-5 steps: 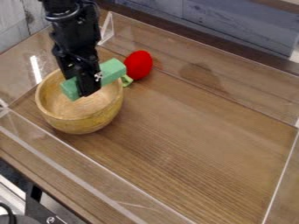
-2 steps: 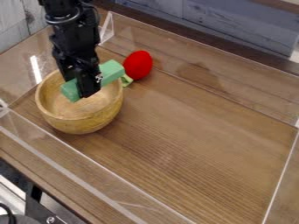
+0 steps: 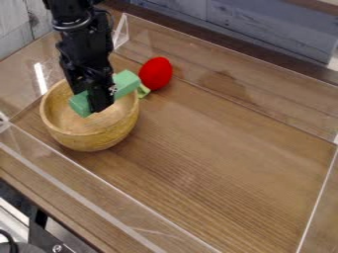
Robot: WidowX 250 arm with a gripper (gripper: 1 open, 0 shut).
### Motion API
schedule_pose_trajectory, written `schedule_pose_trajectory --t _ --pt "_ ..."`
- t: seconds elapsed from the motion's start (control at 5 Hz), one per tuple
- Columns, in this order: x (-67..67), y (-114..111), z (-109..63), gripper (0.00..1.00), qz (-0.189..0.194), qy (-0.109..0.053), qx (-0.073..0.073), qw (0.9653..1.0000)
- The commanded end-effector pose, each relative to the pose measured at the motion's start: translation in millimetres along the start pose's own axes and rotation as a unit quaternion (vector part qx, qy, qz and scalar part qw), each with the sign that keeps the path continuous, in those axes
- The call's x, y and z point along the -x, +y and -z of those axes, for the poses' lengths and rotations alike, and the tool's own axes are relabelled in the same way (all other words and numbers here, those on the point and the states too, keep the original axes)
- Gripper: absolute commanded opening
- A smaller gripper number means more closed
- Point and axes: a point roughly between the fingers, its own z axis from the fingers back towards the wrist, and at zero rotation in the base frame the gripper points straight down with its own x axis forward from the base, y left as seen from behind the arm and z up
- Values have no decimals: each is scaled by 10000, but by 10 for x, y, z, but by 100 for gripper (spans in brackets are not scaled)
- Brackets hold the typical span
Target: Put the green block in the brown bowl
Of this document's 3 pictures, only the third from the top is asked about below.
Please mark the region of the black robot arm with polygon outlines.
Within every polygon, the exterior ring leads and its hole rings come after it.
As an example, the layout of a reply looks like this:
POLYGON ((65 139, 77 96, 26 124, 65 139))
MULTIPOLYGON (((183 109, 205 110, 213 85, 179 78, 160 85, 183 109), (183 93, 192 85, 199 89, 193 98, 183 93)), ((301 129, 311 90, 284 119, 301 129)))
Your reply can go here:
POLYGON ((60 41, 58 65, 73 95, 86 93, 88 108, 101 112, 113 102, 113 51, 109 13, 96 8, 101 0, 42 0, 52 13, 60 41))

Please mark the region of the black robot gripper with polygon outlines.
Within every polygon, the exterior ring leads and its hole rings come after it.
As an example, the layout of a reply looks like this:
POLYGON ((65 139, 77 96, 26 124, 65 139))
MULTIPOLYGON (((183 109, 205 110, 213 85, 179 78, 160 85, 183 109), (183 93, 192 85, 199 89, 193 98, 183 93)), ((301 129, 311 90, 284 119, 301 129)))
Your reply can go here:
POLYGON ((72 94, 86 89, 92 113, 104 111, 114 102, 114 83, 108 55, 113 49, 108 12, 92 9, 85 27, 60 33, 56 49, 58 65, 72 94))

